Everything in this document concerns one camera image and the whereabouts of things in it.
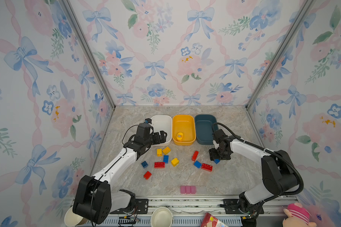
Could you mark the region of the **yellow curved lego piece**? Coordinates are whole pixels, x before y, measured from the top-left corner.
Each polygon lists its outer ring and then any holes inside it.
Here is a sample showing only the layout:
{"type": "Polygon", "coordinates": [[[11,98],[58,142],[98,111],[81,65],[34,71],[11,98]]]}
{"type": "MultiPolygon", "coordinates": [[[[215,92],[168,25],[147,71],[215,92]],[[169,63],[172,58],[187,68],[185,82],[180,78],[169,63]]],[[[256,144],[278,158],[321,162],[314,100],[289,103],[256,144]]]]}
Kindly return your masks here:
{"type": "Polygon", "coordinates": [[[184,134],[182,132],[178,132],[176,135],[177,141],[183,141],[184,134]]]}

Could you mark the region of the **yellow plastic bin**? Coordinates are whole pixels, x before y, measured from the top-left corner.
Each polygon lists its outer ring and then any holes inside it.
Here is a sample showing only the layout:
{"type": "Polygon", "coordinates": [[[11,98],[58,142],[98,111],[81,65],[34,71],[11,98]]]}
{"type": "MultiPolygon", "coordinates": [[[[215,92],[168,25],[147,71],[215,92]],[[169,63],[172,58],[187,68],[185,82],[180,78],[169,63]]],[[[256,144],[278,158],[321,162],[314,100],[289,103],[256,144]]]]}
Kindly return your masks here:
{"type": "Polygon", "coordinates": [[[172,119],[172,139],[178,146],[190,146],[196,140],[195,119],[191,115],[179,114],[172,119]],[[177,141],[178,132],[184,134],[183,141],[177,141]]]}

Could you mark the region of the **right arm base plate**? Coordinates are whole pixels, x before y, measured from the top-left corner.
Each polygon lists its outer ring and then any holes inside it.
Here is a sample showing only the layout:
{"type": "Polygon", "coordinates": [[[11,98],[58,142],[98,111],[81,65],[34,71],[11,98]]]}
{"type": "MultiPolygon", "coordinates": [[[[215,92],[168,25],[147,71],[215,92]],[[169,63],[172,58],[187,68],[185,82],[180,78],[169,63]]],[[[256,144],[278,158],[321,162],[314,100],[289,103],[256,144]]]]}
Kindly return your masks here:
{"type": "Polygon", "coordinates": [[[264,209],[259,208],[260,204],[250,205],[247,202],[239,199],[223,199],[221,208],[224,208],[226,214],[241,214],[241,215],[257,215],[264,214],[264,209]]]}

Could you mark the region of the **white plastic bin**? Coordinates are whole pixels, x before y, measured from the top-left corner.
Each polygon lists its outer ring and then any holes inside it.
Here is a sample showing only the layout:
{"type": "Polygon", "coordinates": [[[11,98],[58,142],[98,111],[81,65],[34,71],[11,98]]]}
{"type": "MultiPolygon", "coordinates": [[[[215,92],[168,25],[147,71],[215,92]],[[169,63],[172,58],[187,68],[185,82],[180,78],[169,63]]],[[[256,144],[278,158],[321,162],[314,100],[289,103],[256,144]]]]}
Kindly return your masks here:
{"type": "Polygon", "coordinates": [[[151,117],[151,120],[155,132],[164,131],[167,133],[165,143],[157,144],[155,146],[168,146],[172,141],[172,118],[168,115],[154,115],[151,117]]]}

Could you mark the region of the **dark teal plastic bin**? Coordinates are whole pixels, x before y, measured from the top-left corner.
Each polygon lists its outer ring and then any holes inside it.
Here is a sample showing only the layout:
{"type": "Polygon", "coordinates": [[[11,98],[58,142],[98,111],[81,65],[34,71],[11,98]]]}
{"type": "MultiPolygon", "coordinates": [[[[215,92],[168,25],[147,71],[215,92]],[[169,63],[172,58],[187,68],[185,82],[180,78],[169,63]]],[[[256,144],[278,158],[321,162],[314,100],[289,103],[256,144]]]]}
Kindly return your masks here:
{"type": "Polygon", "coordinates": [[[211,114],[195,116],[196,140],[201,145],[213,145],[212,125],[217,119],[211,114]]]}

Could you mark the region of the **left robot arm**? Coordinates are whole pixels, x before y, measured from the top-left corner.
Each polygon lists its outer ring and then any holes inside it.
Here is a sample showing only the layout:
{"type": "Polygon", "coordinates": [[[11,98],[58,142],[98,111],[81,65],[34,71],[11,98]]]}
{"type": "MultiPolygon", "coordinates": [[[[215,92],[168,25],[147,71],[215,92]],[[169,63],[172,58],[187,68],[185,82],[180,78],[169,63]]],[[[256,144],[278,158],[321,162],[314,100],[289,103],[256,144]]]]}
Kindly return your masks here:
{"type": "Polygon", "coordinates": [[[114,211],[135,211],[135,194],[128,190],[113,193],[111,185],[152,145],[165,143],[166,139],[167,133],[156,132],[149,119],[138,124],[136,134],[123,143],[120,153],[107,166],[93,176],[82,177],[75,195],[73,213],[96,225],[114,211]]]}

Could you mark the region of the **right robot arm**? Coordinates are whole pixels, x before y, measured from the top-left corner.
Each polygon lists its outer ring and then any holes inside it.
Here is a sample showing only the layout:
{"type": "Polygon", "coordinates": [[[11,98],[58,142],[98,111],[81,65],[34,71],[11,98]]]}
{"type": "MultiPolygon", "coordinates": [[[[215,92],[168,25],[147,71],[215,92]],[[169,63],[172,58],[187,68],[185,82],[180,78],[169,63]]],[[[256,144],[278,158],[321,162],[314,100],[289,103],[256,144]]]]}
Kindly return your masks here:
{"type": "Polygon", "coordinates": [[[303,191],[302,176],[287,152],[263,148],[234,133],[228,136],[222,129],[213,130],[212,136],[215,148],[209,150],[211,160],[230,160],[231,155],[237,153],[261,167],[261,183],[239,195],[239,204],[244,209],[278,196],[296,195],[303,191]]]}

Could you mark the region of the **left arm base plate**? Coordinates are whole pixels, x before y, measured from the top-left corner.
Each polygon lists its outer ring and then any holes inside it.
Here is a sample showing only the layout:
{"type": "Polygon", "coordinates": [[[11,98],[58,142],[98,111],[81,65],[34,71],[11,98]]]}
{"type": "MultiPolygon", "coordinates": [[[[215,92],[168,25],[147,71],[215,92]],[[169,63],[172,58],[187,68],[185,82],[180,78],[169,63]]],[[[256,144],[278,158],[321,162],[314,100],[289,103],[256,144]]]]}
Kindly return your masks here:
{"type": "Polygon", "coordinates": [[[119,215],[131,215],[131,214],[147,214],[149,208],[149,200],[148,199],[135,199],[135,201],[130,204],[129,208],[123,208],[119,210],[115,210],[110,212],[110,214],[119,214],[119,215]]]}

